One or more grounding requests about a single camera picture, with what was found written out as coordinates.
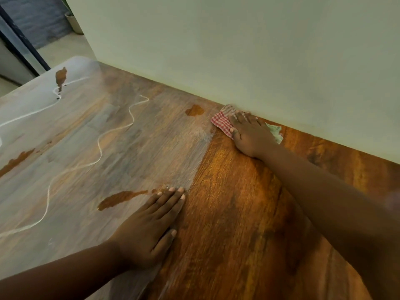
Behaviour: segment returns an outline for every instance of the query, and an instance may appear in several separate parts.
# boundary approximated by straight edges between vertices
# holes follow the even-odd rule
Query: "beige wall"
[[[68,0],[97,58],[400,163],[399,0]]]

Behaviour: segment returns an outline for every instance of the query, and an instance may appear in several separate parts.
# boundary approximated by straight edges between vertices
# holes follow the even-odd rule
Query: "plant pot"
[[[65,17],[67,18],[69,24],[73,28],[74,32],[78,35],[83,35],[82,28],[80,28],[75,16],[71,15],[71,13],[67,12],[65,14]]]

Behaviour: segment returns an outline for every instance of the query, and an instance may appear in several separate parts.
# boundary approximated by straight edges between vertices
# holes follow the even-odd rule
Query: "potted plant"
[[[83,31],[82,28],[80,28],[74,14],[72,13],[71,8],[69,7],[68,3],[66,0],[61,0],[65,7],[68,9],[68,12],[65,13],[65,17],[67,18],[69,24],[71,25],[71,27],[73,28],[74,32],[78,35],[83,35]]]

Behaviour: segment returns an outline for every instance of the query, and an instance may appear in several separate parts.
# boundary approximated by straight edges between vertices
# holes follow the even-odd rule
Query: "gray brick wall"
[[[0,4],[35,48],[72,31],[61,0],[0,0]]]

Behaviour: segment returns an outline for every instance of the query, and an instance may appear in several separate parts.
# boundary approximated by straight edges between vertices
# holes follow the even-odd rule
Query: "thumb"
[[[239,131],[238,131],[236,128],[234,128],[234,127],[232,127],[229,131],[232,133],[232,139],[233,139],[233,141],[235,141],[235,144],[237,144],[237,142],[238,142],[239,140],[241,140]]]
[[[152,256],[155,260],[162,261],[167,254],[174,238],[176,236],[176,230],[170,230],[158,241],[156,247],[152,252]]]

